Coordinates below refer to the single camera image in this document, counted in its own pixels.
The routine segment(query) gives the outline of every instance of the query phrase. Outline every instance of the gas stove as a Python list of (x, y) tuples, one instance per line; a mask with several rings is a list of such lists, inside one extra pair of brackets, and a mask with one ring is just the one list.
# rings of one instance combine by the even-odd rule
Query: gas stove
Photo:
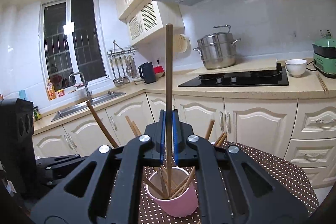
[(277, 86), (289, 85), (284, 66), (277, 63), (275, 70), (231, 72), (200, 75), (179, 86), (220, 87), (220, 86)]

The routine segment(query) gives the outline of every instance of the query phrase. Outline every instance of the window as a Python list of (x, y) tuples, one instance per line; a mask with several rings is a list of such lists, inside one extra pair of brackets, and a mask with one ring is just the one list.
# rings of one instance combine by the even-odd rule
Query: window
[[(92, 82), (106, 77), (98, 41), (94, 0), (61, 0), (42, 6), (46, 71), (55, 90), (81, 83), (82, 72)], [(75, 30), (64, 34), (63, 26), (74, 22)]]

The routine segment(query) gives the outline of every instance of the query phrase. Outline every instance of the stainless steel pot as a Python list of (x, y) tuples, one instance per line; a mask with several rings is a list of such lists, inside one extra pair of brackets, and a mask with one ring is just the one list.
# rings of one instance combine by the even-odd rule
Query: stainless steel pot
[(228, 27), (228, 32), (217, 32), (206, 35), (197, 40), (198, 47), (194, 48), (201, 55), (206, 69), (220, 69), (230, 67), (236, 63), (236, 43), (230, 33), (231, 26), (215, 26), (214, 28)]

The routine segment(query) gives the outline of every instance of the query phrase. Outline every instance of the power cord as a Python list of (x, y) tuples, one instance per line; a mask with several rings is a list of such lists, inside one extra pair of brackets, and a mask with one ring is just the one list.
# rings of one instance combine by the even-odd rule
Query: power cord
[(306, 68), (307, 70), (310, 70), (310, 71), (317, 71), (317, 68), (315, 68), (315, 69), (309, 69), (309, 68)]

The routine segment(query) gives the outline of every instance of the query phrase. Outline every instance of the green appliance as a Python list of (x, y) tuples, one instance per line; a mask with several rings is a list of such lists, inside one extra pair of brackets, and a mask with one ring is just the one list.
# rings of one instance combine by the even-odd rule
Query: green appliance
[(336, 78), (336, 39), (328, 31), (327, 35), (316, 41), (314, 47), (314, 67), (325, 77)]

